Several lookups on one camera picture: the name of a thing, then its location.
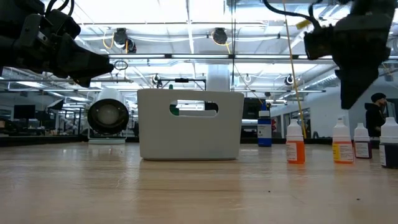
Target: yellow cable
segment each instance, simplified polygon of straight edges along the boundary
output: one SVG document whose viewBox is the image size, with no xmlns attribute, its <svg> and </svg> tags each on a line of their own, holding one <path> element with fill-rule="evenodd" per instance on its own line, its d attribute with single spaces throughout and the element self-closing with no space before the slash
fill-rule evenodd
<svg viewBox="0 0 398 224">
<path fill-rule="evenodd" d="M 231 54 L 231 51 L 229 50 L 229 44 L 226 44 L 225 46 L 228 49 L 228 54 Z"/>
<path fill-rule="evenodd" d="M 285 0 L 282 0 L 282 3 L 283 3 L 283 5 L 284 5 L 284 11 L 286 11 L 286 2 L 285 2 Z M 292 46 L 291 46 L 291 44 L 290 44 L 289 26 L 287 25 L 287 16 L 286 16 L 286 15 L 285 15 L 285 23 L 286 23 L 287 43 L 289 44 L 290 64 L 292 65 L 293 86 L 294 86 L 294 90 L 296 91 L 296 98 L 297 98 L 297 103 L 298 103 L 298 110 L 300 111 L 301 127 L 302 127 L 302 129 L 303 129 L 304 139 L 306 139 L 306 138 L 307 138 L 307 132 L 305 131 L 303 110 L 302 110 L 302 108 L 301 108 L 301 103 L 300 103 L 300 98 L 299 98 L 299 92 L 297 91 L 297 83 L 296 83 L 296 77 L 295 77 L 294 65 L 293 65 Z"/>
<path fill-rule="evenodd" d="M 107 49 L 111 49 L 113 47 L 113 37 L 114 37 L 114 33 L 112 34 L 112 43 L 111 46 L 108 47 L 105 43 L 105 35 L 106 35 L 106 31 L 104 32 L 104 38 L 102 39 L 102 43 L 104 44 L 104 47 L 106 47 Z"/>
</svg>

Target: blue bottle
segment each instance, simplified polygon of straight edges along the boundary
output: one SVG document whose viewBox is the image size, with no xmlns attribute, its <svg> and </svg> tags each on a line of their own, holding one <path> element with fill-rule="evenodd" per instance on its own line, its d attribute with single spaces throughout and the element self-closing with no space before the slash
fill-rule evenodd
<svg viewBox="0 0 398 224">
<path fill-rule="evenodd" d="M 257 120 L 257 138 L 260 147 L 272 146 L 272 122 L 269 111 L 260 111 Z"/>
</svg>

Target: dark liquid bottle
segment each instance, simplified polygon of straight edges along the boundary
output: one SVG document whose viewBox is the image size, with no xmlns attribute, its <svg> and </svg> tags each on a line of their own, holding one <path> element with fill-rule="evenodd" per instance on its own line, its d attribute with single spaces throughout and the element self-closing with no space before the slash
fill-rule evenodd
<svg viewBox="0 0 398 224">
<path fill-rule="evenodd" d="M 363 123 L 358 123 L 354 133 L 355 157 L 358 159 L 372 159 L 371 139 Z"/>
<path fill-rule="evenodd" d="M 387 118 L 381 126 L 380 163 L 383 168 L 398 169 L 398 124 Z"/>
</svg>

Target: computer monitor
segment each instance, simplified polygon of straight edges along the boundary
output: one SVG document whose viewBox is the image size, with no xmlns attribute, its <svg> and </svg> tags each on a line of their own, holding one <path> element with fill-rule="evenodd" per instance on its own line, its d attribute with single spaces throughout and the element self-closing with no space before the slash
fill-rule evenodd
<svg viewBox="0 0 398 224">
<path fill-rule="evenodd" d="M 248 98 L 245 97 L 243 103 L 243 117 L 242 119 L 258 119 L 259 111 L 265 103 L 264 100 L 259 100 L 258 98 Z"/>
<path fill-rule="evenodd" d="M 48 114 L 46 111 L 36 111 L 35 117 L 38 121 L 50 120 L 50 114 Z"/>
<path fill-rule="evenodd" d="M 32 119 L 36 116 L 36 105 L 14 105 L 14 119 Z"/>
</svg>

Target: ceiling light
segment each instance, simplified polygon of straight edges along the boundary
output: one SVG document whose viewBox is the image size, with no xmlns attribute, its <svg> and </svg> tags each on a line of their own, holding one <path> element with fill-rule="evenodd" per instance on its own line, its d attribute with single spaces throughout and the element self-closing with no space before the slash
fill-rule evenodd
<svg viewBox="0 0 398 224">
<path fill-rule="evenodd" d="M 18 84 L 21 85 L 25 85 L 25 86 L 30 86 L 30 87 L 34 87 L 34 88 L 45 88 L 45 85 L 42 85 L 40 83 L 37 82 L 17 82 Z"/>
<path fill-rule="evenodd" d="M 299 93 L 325 93 L 326 90 L 298 90 Z"/>
<path fill-rule="evenodd" d="M 124 58 L 141 58 L 141 59 L 147 59 L 147 58 L 165 58 L 164 54 L 110 54 L 108 55 L 109 58 L 114 58 L 114 59 L 124 59 Z"/>
<path fill-rule="evenodd" d="M 285 84 L 289 86 L 292 85 L 293 83 L 294 83 L 293 76 L 292 74 L 290 74 L 285 78 Z"/>
<path fill-rule="evenodd" d="M 288 90 L 235 90 L 236 92 L 270 92 L 270 93 L 287 93 Z"/>
<path fill-rule="evenodd" d="M 289 55 L 235 55 L 236 59 L 289 59 Z"/>
<path fill-rule="evenodd" d="M 77 90 L 80 92 L 101 92 L 102 90 L 89 90 L 89 89 L 81 89 L 81 90 Z"/>
<path fill-rule="evenodd" d="M 246 74 L 246 77 L 244 77 L 244 81 L 251 82 L 251 77 L 249 76 L 249 74 Z"/>
<path fill-rule="evenodd" d="M 183 54 L 177 54 L 177 55 L 172 55 L 172 58 L 229 58 L 229 55 L 212 55 L 212 54 L 208 54 L 208 55 L 202 55 L 202 54 L 189 54 L 189 55 L 183 55 Z"/>
<path fill-rule="evenodd" d="M 76 100 L 76 101 L 90 101 L 90 100 L 88 100 L 88 99 L 86 99 L 86 98 L 83 98 L 83 97 L 77 97 L 77 96 L 71 96 L 71 97 L 69 97 L 71 100 Z"/>
<path fill-rule="evenodd" d="M 270 102 L 270 103 L 272 103 L 272 102 L 286 103 L 287 101 L 286 100 L 266 100 L 266 102 Z"/>
<path fill-rule="evenodd" d="M 58 97 L 65 97 L 64 95 L 61 95 L 59 93 L 53 93 L 53 92 L 49 92 L 49 94 L 53 95 L 53 96 L 58 96 Z"/>
<path fill-rule="evenodd" d="M 52 91 L 52 92 L 67 92 L 67 91 L 75 91 L 75 90 L 43 90 L 43 91 Z"/>
<path fill-rule="evenodd" d="M 106 52 L 107 54 L 110 54 L 110 52 L 108 52 L 106 49 L 100 49 L 100 51 Z"/>
<path fill-rule="evenodd" d="M 327 56 L 323 56 L 323 57 L 320 57 L 320 58 L 318 58 L 318 59 L 332 59 L 333 57 L 331 56 L 331 55 L 327 55 Z M 299 55 L 298 56 L 298 59 L 308 59 L 308 57 L 306 56 L 306 55 Z"/>
<path fill-rule="evenodd" d="M 8 89 L 7 91 L 40 91 L 40 90 L 33 90 L 33 89 Z"/>
</svg>

